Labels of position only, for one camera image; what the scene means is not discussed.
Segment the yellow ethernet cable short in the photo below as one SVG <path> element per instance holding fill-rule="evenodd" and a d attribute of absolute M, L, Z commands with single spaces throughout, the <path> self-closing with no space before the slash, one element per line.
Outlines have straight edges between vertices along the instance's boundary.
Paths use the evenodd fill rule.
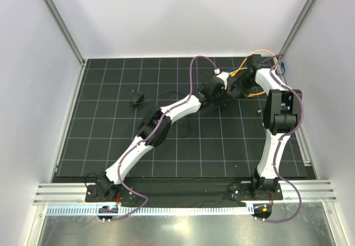
<path fill-rule="evenodd" d="M 263 95 L 263 94 L 266 94 L 266 92 L 265 92 L 265 91 L 262 91 L 262 92 L 257 92 L 257 93 L 250 93 L 250 94 L 248 94 L 246 97 L 247 97 L 247 98 L 253 98 L 253 97 L 261 96 L 261 95 Z"/>

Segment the black network switch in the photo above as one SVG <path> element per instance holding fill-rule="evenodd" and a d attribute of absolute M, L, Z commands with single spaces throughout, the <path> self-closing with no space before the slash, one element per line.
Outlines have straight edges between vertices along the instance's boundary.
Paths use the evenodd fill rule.
<path fill-rule="evenodd" d="M 221 84 L 222 94 L 226 94 L 232 99 L 247 98 L 246 90 L 238 85 L 238 80 L 227 72 L 220 72 L 215 75 L 217 83 Z"/>

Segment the black power adapter plug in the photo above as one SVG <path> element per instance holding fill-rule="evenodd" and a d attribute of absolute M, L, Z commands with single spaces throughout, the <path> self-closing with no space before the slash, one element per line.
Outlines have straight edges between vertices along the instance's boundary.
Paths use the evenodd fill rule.
<path fill-rule="evenodd" d="M 132 97 L 130 99 L 130 106 L 138 107 L 146 102 L 147 102 L 147 100 L 145 99 L 145 95 L 143 92 L 133 92 L 132 93 Z"/>

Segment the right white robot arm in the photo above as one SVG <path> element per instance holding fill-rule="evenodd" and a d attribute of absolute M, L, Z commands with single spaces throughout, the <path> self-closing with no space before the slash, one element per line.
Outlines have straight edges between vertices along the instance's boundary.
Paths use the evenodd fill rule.
<path fill-rule="evenodd" d="M 255 199 L 264 199 L 277 192 L 283 150 L 303 121 L 302 92 L 285 85 L 276 74 L 276 67 L 271 67 L 268 59 L 260 54 L 248 56 L 246 63 L 247 70 L 231 84 L 229 96 L 233 99 L 247 97 L 255 86 L 260 86 L 267 94 L 262 115 L 266 142 L 249 186 Z"/>

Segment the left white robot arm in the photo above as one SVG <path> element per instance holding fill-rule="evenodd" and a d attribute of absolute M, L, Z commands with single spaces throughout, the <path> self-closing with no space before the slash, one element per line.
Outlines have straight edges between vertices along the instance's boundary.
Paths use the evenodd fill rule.
<path fill-rule="evenodd" d="M 138 126 L 138 132 L 127 150 L 104 172 L 97 176 L 95 186 L 98 196 L 111 202 L 118 195 L 118 185 L 122 185 L 128 172 L 147 152 L 161 145 L 170 127 L 179 119 L 217 103 L 231 89 L 230 76 L 226 72 L 213 76 L 197 92 L 164 107 L 153 107 Z"/>

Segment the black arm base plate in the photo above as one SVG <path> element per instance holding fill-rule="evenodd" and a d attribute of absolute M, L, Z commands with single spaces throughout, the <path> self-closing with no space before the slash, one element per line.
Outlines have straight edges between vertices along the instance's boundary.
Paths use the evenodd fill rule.
<path fill-rule="evenodd" d="M 89 203 L 118 202 L 125 207 L 137 207 L 148 197 L 146 207 L 152 208 L 219 208 L 242 206 L 244 203 L 269 203 L 283 200 L 281 186 L 261 187 L 254 192 L 247 178 L 134 178 L 119 185 L 106 185 L 98 189 L 98 181 L 87 186 L 85 201 Z"/>

